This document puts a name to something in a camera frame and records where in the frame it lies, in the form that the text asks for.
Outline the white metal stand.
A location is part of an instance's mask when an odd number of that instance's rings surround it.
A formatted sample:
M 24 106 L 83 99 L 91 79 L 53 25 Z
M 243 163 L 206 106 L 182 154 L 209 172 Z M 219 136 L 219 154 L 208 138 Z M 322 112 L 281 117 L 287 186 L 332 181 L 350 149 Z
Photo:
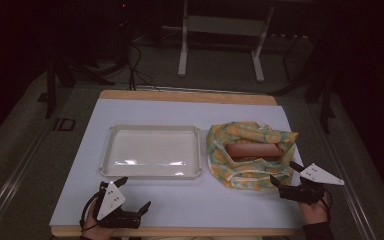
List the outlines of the white metal stand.
M 182 14 L 182 43 L 177 75 L 185 77 L 188 60 L 188 33 L 200 32 L 211 34 L 253 36 L 259 39 L 257 46 L 251 50 L 251 60 L 257 82 L 264 82 L 265 76 L 260 61 L 263 45 L 268 36 L 269 26 L 274 15 L 274 6 L 270 6 L 264 20 L 247 20 L 222 18 L 212 16 L 190 15 L 188 13 L 188 0 L 183 0 Z

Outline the person's left hand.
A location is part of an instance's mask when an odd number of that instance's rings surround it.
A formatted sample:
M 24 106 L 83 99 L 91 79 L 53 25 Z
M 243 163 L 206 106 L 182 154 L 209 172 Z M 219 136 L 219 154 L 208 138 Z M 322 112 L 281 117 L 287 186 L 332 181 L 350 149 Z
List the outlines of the person's left hand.
M 103 228 L 99 226 L 93 218 L 95 209 L 95 200 L 89 206 L 87 218 L 81 233 L 81 240 L 110 240 L 115 232 L 115 229 Z

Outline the white table mat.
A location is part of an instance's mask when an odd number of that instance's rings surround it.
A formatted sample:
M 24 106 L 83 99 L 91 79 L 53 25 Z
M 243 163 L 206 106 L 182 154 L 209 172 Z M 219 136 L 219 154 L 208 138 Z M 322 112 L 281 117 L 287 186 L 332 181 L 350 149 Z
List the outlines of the white table mat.
M 50 221 L 52 227 L 76 226 L 86 201 L 105 177 L 99 172 L 109 129 L 116 124 L 192 125 L 207 132 L 212 125 L 253 121 L 276 130 L 290 129 L 280 106 L 187 103 L 145 100 L 97 101 L 67 181 Z M 151 206 L 142 228 L 299 229 L 298 206 L 276 191 L 233 190 L 210 173 L 201 155 L 203 172 L 192 179 L 131 178 L 121 187 L 123 208 Z

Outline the brown sausage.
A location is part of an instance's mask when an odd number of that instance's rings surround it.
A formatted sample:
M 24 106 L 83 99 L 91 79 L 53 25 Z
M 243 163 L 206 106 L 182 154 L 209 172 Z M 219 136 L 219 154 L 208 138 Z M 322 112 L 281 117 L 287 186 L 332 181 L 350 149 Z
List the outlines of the brown sausage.
M 253 158 L 279 158 L 283 155 L 277 144 L 268 143 L 231 143 L 226 145 L 228 155 L 234 161 Z

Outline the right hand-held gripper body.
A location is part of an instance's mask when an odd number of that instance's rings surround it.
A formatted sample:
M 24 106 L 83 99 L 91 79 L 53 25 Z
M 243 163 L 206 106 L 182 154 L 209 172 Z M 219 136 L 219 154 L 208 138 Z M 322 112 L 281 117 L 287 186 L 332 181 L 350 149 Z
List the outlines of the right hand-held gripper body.
M 316 164 L 304 167 L 304 170 L 299 173 L 299 177 L 301 183 L 298 186 L 281 184 L 278 188 L 281 198 L 312 205 L 324 197 L 325 184 L 339 186 L 345 184 L 342 179 L 332 175 Z

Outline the yellow green patterned cloth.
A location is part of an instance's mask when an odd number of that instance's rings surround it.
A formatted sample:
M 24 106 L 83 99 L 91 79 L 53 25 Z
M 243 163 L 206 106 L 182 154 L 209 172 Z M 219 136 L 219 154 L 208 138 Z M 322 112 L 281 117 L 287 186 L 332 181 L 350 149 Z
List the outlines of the yellow green patterned cloth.
M 208 165 L 211 174 L 225 187 L 238 190 L 263 191 L 274 189 L 273 175 L 282 184 L 289 185 L 293 170 L 298 133 L 272 129 L 256 122 L 229 122 L 212 125 L 206 136 Z M 235 162 L 227 152 L 228 144 L 275 144 L 282 156 L 269 161 L 264 157 L 250 157 Z

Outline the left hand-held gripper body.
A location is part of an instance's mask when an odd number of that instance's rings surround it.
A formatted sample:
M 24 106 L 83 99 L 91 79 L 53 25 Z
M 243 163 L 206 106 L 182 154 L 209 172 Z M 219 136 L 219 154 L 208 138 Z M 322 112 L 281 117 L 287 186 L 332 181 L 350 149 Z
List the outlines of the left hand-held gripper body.
M 98 209 L 94 212 L 94 218 L 98 225 L 103 228 L 138 229 L 141 224 L 141 214 L 124 211 L 122 205 L 125 200 L 119 185 L 110 182 L 97 200 Z

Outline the black tripod stand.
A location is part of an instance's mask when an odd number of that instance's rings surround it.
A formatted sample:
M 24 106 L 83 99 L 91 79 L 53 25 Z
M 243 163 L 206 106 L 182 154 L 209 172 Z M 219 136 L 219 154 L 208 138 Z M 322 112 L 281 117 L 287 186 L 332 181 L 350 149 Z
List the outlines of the black tripod stand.
M 45 117 L 49 119 L 56 109 L 56 79 L 59 79 L 63 86 L 73 88 L 76 84 L 73 73 L 78 72 L 100 85 L 114 85 L 114 82 L 106 80 L 104 75 L 114 73 L 121 68 L 122 65 L 116 63 L 103 70 L 92 70 L 67 55 L 60 52 L 53 52 L 47 62 L 47 91 L 39 97 L 39 101 L 47 104 Z
M 285 95 L 301 86 L 306 85 L 304 99 L 307 103 L 321 102 L 320 125 L 329 134 L 329 119 L 334 117 L 330 107 L 334 73 L 336 71 L 334 57 L 329 50 L 329 38 L 325 33 L 317 39 L 310 39 L 313 48 L 302 68 L 292 78 L 291 82 L 279 90 L 269 92 L 271 96 Z

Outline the person's right hand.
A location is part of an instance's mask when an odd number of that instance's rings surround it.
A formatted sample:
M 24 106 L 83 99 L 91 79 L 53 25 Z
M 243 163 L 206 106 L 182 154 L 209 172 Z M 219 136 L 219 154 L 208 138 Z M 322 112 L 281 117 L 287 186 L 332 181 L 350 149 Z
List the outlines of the person's right hand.
M 305 225 L 328 222 L 330 219 L 327 197 L 312 205 L 299 202 L 298 206 Z

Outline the white plastic tray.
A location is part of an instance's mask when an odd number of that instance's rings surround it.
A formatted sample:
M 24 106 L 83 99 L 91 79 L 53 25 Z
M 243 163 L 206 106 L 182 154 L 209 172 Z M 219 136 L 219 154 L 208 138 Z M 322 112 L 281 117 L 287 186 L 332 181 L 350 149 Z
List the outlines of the white plastic tray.
M 195 126 L 115 125 L 100 172 L 107 177 L 194 178 L 201 171 Z

